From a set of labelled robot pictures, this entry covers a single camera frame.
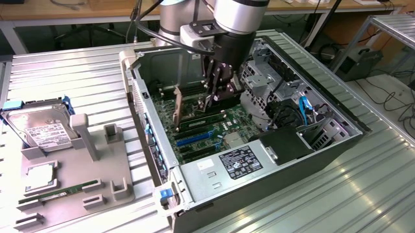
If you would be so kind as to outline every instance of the aluminum profile table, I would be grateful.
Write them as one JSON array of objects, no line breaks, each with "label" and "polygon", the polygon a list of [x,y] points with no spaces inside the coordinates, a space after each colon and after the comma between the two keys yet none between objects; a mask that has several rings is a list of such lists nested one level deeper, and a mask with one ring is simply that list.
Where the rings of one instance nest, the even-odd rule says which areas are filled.
[{"label": "aluminum profile table", "polygon": [[[198,230],[202,232],[414,232],[415,231],[415,145],[399,128],[377,112],[309,52],[283,33],[263,31],[287,51],[373,133],[329,167]],[[92,117],[92,128],[119,122],[126,130],[128,159],[136,201],[104,213],[83,217],[43,232],[170,232],[168,222],[158,215],[151,197],[152,181],[142,154],[132,120],[124,112],[118,52],[151,46],[111,46],[15,56],[7,64],[12,82],[8,95],[30,98],[38,89],[54,94],[66,90],[75,95],[75,110]],[[12,210],[8,186],[14,173],[14,145],[10,132],[0,136],[0,216]],[[0,221],[0,232],[11,231]]]},{"label": "aluminum profile table", "polygon": [[415,50],[415,16],[413,15],[386,15],[386,16],[369,16],[365,21],[354,39],[351,40],[346,51],[342,53],[339,59],[335,60],[331,70],[338,71],[345,59],[347,58],[350,51],[355,48],[359,39],[367,32],[370,26],[375,26],[381,31],[386,32],[397,40],[399,40],[406,46]]}]

